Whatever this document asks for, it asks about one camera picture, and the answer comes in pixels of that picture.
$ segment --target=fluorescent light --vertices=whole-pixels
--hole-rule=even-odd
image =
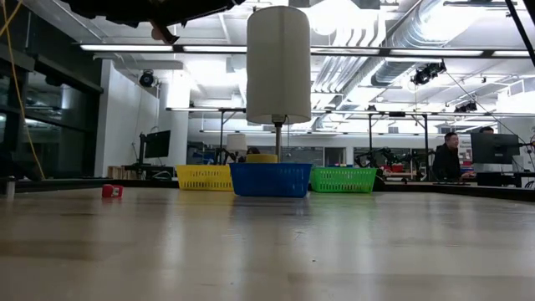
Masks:
[[[380,10],[381,12],[393,12],[395,10],[398,10],[400,8],[400,5],[397,3],[389,4],[389,3],[381,3]]]
[[[167,108],[172,111],[182,111],[182,112],[219,112],[218,108]]]
[[[230,53],[230,54],[246,54],[247,46],[184,46],[184,52],[187,53]]]
[[[80,47],[96,52],[173,52],[173,46],[170,45],[83,44]]]
[[[528,51],[522,51],[522,50],[500,50],[495,51],[492,56],[497,57],[514,57],[514,58],[529,58],[529,52]]]
[[[408,63],[442,63],[441,59],[432,59],[432,58],[385,58],[387,62],[408,62]]]
[[[379,50],[376,48],[347,48],[347,47],[311,47],[310,53],[315,54],[360,54],[360,55],[376,55]]]
[[[415,55],[415,56],[480,56],[482,50],[460,50],[460,49],[392,49],[391,55]]]

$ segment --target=red block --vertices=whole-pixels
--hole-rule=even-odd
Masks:
[[[122,197],[123,188],[119,185],[106,184],[102,186],[102,197]]]

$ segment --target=green basket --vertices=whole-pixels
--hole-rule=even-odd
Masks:
[[[312,172],[316,192],[370,193],[374,189],[376,168],[317,167]]]

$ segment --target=ceiling light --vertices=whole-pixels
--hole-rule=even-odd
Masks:
[[[172,111],[182,111],[182,112],[219,112],[218,108],[167,108],[167,110]]]
[[[442,59],[432,59],[432,58],[385,58],[387,62],[393,63],[441,63]]]
[[[173,52],[171,45],[83,44],[80,47],[95,52]]]
[[[415,85],[423,85],[429,83],[432,79],[436,78],[438,74],[446,72],[446,65],[444,62],[439,64],[427,64],[424,68],[416,70],[415,76],[410,81]]]
[[[529,58],[529,52],[528,51],[522,51],[522,50],[500,50],[495,51],[492,56],[495,57],[514,57],[514,58]]]
[[[414,55],[414,56],[436,56],[436,57],[456,57],[456,56],[480,56],[482,50],[458,50],[458,49],[392,49],[391,55]]]
[[[379,49],[377,48],[349,48],[349,47],[311,47],[311,55],[377,55]]]
[[[247,46],[184,46],[184,52],[186,53],[198,53],[198,54],[246,54]]]

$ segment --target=yellow basket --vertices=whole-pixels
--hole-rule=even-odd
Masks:
[[[234,191],[229,166],[177,166],[181,190]]]

